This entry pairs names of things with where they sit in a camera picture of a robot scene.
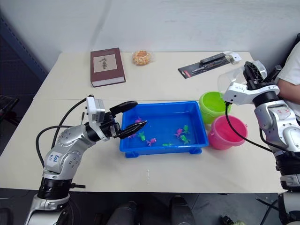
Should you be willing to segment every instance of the person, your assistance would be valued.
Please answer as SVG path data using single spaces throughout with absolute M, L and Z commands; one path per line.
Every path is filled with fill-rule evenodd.
M 296 119 L 300 121 L 300 42 L 293 48 L 286 60 L 275 83 L 280 89 L 279 96 L 296 114 Z

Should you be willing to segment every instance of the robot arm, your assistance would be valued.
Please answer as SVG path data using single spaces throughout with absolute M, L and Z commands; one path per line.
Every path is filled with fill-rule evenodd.
M 283 224 L 300 221 L 300 126 L 295 113 L 277 96 L 279 88 L 266 76 L 259 62 L 246 62 L 246 85 L 232 82 L 223 95 L 228 103 L 254 104 L 259 127 L 276 158 L 280 182 L 287 192 L 279 195 L 279 217 Z
M 125 102 L 111 108 L 110 112 L 105 112 L 102 100 L 87 97 L 86 109 L 89 122 L 65 129 L 55 146 L 47 153 L 41 185 L 38 194 L 33 198 L 25 225 L 38 223 L 35 220 L 41 216 L 40 212 L 36 213 L 37 211 L 62 210 L 69 201 L 70 188 L 85 187 L 72 183 L 72 179 L 84 152 L 89 147 L 99 140 L 108 141 L 110 137 L 121 139 L 128 137 L 146 124 L 146 121 L 141 121 L 121 130 L 115 121 L 116 114 L 123 113 L 136 105 L 136 102 Z

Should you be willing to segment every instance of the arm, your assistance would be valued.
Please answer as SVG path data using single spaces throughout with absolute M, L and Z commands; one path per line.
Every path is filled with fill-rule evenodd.
M 294 85 L 282 79 L 279 79 L 277 85 L 280 89 L 280 97 L 296 104 L 300 104 L 300 85 Z

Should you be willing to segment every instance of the book cover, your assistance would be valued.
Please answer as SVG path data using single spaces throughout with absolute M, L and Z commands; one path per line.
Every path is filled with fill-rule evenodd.
M 119 48 L 90 53 L 90 82 L 93 87 L 126 82 Z

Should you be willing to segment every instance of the green bucket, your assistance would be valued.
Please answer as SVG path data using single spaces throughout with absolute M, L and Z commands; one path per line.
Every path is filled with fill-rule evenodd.
M 204 123 L 210 124 L 215 118 L 225 115 L 225 102 L 223 94 L 218 91 L 204 93 L 199 99 L 199 106 Z

